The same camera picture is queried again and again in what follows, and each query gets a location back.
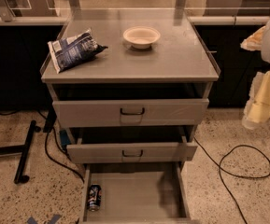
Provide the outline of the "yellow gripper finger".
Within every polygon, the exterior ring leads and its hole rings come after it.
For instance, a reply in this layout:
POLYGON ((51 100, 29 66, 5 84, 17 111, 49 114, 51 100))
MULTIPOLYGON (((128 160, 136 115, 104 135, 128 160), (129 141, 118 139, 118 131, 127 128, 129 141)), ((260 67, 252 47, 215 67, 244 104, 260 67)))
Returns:
POLYGON ((270 119, 270 70, 258 72, 252 80, 242 125, 254 130, 270 119))
POLYGON ((255 33, 244 39, 240 47, 249 51, 260 50, 262 48, 264 30, 264 26, 258 29, 255 33))

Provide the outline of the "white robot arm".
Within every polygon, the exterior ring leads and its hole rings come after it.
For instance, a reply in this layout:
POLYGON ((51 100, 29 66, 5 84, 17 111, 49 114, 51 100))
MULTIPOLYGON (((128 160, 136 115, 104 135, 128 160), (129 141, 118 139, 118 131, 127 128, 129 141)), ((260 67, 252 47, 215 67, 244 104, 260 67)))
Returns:
MULTIPOLYGON (((267 24, 241 43, 241 48, 259 50, 262 59, 270 63, 270 19, 267 24)), ((252 80, 249 99, 244 108, 242 125, 254 130, 270 119, 270 70, 258 72, 252 80)))

